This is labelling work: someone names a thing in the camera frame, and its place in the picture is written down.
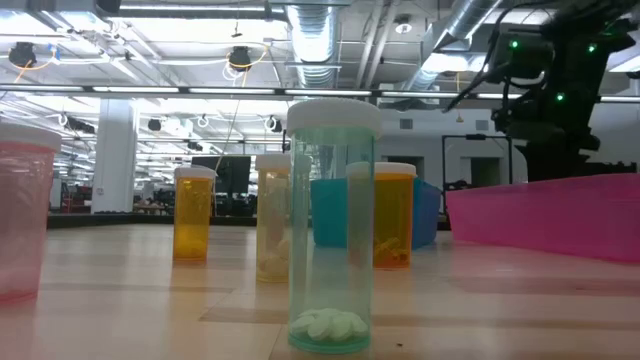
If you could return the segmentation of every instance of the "ventilation duct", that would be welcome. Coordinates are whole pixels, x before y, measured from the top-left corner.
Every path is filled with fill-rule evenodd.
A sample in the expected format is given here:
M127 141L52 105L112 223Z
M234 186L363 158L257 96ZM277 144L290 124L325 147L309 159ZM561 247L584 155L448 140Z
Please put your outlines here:
M335 53L337 7L323 5L292 5L286 7L291 23L291 40L296 62L312 65L331 62ZM332 88L335 68L318 66L297 68L303 88Z
M451 16L448 19L429 26L423 38L422 52L423 56L425 56L425 62L413 77L404 84L403 89L410 91L428 90L440 74L438 69L431 69L428 66L429 57L437 49L470 39L493 10L498 7L500 2L501 0L456 0L453 4Z

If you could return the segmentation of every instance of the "table surface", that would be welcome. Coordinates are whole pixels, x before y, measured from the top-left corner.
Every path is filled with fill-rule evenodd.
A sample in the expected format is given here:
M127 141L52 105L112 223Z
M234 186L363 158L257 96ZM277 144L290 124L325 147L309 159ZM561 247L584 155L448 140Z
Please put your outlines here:
M37 301L0 306L10 360L327 359L287 344L287 285L255 282L255 229L212 227L173 265L173 227L51 230ZM340 359L640 359L640 267L452 243L376 271L373 343Z

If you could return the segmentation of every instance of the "ceiling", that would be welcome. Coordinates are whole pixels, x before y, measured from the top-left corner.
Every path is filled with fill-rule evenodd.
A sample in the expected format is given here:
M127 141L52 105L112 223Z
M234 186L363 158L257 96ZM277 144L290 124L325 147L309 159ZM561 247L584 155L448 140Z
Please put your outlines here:
M186 3L172 1L171 5ZM123 5L129 8L147 4L168 6L164 1L123 1ZM215 5L222 2L189 0L188 4ZM240 0L233 4L260 6L263 3ZM339 69L338 88L350 89L355 85L366 35L374 30L371 29L372 7L373 1L356 0L351 6L340 8L338 55L333 63ZM393 84L409 79L422 65L421 40L427 25L446 17L450 11L451 1L446 0L399 1L397 14L410 15L412 30L406 34L393 30L389 33L382 52L383 63L377 67L373 84ZM483 26L491 27L501 11L496 10ZM552 12L553 9L519 9L513 11L504 22L539 24L547 19L547 13ZM384 14L383 11L380 25L387 21ZM36 65L45 66L37 71L26 71L20 76L21 70L8 61L8 56L0 55L0 83L12 83L19 77L19 82L23 84L297 86L296 66L299 63L294 56L288 23L278 20L236 20L233 16L230 19L197 17L197 13L190 19L108 17L96 22L88 22L86 18L66 18L68 24L61 25L46 16L36 19L25 13L0 11L0 54L8 54L18 41L33 42L38 59ZM228 66L227 54L234 46L248 46L252 61L260 59L244 76L225 70ZM610 67L635 58L638 55L636 48L626 51L624 56L618 54L612 59ZM443 91L457 91L473 76L475 73L468 71L449 77L440 76L436 85ZM603 82L601 93L615 94L628 87L628 80L623 74L610 73ZM488 86L481 91L498 92L498 88ZM98 130L100 101L95 97L8 93L1 99L0 110L3 121L48 128L69 138L84 137L81 141L65 141L56 168L64 171L74 164L76 171L82 174L67 174L69 181L91 183L95 136L78 134L61 126L64 123L61 114L86 122ZM132 102L141 114L139 137L145 140L138 146L137 176L139 179L170 182L173 168L188 162L194 154L185 142L171 142L172 139L191 138L196 142L199 139L221 140L221 143L201 143L206 147L204 153L209 154L278 152L282 135L269 131L265 127L265 120L271 117L285 120L288 107L296 99L239 101L146 98L132 99ZM230 128L234 117L236 121ZM163 131L152 132L148 129L151 119L160 119L168 126ZM185 125L186 122L192 125L169 129L169 124ZM225 147L224 140L227 137L231 138L232 143ZM242 139L253 143L244 146L238 144L236 140ZM80 171L76 164L87 169Z

